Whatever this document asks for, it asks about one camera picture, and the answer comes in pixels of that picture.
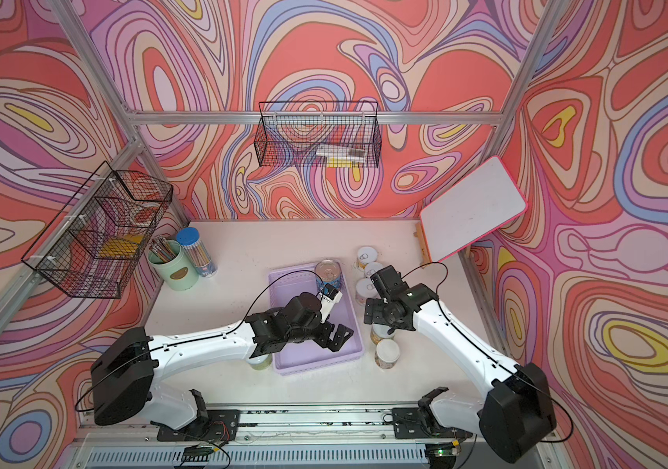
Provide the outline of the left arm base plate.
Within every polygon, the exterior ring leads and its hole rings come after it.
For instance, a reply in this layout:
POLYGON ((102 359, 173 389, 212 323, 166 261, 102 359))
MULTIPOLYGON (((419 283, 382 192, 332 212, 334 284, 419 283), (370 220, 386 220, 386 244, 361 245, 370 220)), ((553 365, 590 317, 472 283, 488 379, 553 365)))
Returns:
POLYGON ((208 410, 202 394, 195 389, 190 390, 197 406, 195 420, 179 428, 172 429, 167 425, 158 424, 157 440, 159 442, 208 442, 228 444, 236 439, 240 410, 208 410))

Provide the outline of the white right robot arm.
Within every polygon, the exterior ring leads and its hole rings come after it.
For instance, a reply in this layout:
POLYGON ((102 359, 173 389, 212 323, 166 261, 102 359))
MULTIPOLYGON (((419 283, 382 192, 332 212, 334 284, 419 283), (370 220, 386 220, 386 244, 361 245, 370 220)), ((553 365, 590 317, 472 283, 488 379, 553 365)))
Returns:
POLYGON ((366 301, 365 324, 390 332, 418 332, 435 343, 480 393, 462 401, 445 386, 417 404, 417 425, 435 436, 461 430, 482 436, 507 463, 515 463, 557 428, 554 400, 545 372, 534 363, 519 365, 495 350, 457 319, 423 283, 410 286, 388 266, 370 277, 378 298, 366 301))

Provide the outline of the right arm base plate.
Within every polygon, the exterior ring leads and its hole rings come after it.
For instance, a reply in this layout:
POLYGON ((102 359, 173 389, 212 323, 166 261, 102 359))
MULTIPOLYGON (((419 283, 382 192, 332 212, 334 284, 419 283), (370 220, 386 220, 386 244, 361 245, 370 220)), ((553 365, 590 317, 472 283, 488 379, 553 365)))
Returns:
POLYGON ((447 391, 447 387, 437 387, 425 394, 413 408, 392 408, 383 422, 392 426, 397 440, 451 438, 463 442, 472 433, 457 427, 443 426, 431 410, 433 400, 447 391))

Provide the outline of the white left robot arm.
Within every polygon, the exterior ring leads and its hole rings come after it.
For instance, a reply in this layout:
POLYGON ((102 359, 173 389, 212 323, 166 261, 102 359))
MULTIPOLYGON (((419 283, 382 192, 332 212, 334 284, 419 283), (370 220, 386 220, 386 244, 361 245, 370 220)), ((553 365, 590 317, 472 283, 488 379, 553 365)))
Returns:
POLYGON ((326 285, 320 293, 303 292, 284 307, 251 314, 234 326, 173 336, 128 330, 91 366, 95 424, 139 417, 185 430, 207 417, 205 403, 198 391, 179 391, 166 384, 167 378, 214 363, 266 358, 289 344, 313 342, 340 351, 353 330, 328 318, 342 297, 326 285))

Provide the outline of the white lid can back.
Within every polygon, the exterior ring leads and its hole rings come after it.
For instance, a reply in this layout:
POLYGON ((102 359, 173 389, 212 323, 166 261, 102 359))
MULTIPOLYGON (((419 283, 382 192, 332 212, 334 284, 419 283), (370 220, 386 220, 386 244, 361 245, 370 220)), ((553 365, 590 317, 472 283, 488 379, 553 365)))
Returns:
POLYGON ((357 269, 364 271, 366 266, 370 263, 376 262, 378 259, 378 251, 373 246, 361 246, 356 253, 355 263, 357 269))

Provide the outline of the purple plastic basket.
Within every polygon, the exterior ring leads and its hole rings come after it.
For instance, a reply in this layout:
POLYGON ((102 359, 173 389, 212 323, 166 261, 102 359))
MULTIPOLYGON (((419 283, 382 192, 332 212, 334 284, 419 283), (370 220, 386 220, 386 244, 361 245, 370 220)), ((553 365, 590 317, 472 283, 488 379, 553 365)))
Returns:
POLYGON ((353 299, 338 259, 280 268, 269 273, 269 305, 291 306, 294 339, 273 355, 280 375, 314 371, 358 360, 364 353, 353 299))

